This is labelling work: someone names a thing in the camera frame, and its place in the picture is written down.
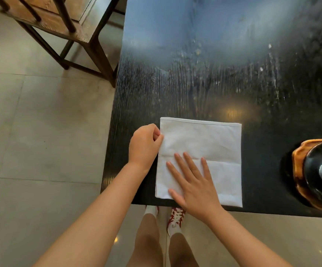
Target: wooden seat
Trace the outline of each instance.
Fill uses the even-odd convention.
[[[99,43],[98,35],[115,9],[119,0],[0,0],[1,12],[15,19],[64,69],[74,67],[109,80],[115,87],[113,71]],[[61,54],[33,28],[67,39]],[[100,72],[66,60],[74,42],[83,46]]]

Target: black dish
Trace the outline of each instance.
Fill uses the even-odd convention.
[[[309,151],[304,159],[303,174],[309,189],[322,201],[322,178],[319,168],[322,165],[322,143]]]

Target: person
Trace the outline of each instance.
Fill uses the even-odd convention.
[[[104,266],[121,223],[163,141],[156,125],[140,127],[129,145],[129,161],[86,211],[39,258],[34,267]],[[204,176],[187,153],[175,154],[182,174],[172,163],[167,167],[183,189],[183,196],[170,189],[182,207],[173,208],[167,227],[171,266],[198,266],[181,232],[184,211],[205,223],[241,267],[291,266],[251,235],[219,203],[207,162],[201,159]],[[128,262],[133,266],[163,266],[156,223],[158,208],[147,206],[137,231],[135,249]]]

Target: floor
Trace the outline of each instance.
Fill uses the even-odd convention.
[[[123,17],[112,20],[123,23]],[[65,41],[40,32],[60,52]],[[105,26],[100,41],[113,67],[123,31]],[[68,55],[96,69],[76,45]],[[114,89],[105,80],[64,71],[16,22],[0,15],[0,266],[31,266],[97,197]],[[144,206],[132,205],[107,266],[125,266]],[[158,223],[169,266],[166,222]],[[322,219],[233,213],[294,266],[322,266]],[[201,266],[237,263],[201,222],[186,215],[183,232]]]

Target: hand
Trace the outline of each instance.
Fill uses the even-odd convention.
[[[219,202],[206,160],[201,158],[203,177],[190,155],[183,153],[183,156],[187,163],[178,153],[174,154],[184,178],[170,161],[166,165],[181,186],[184,195],[179,195],[173,189],[169,189],[168,193],[184,210],[208,225],[214,214],[225,210]]]
[[[129,144],[129,164],[136,165],[146,175],[159,152],[163,137],[154,123],[136,130]]]

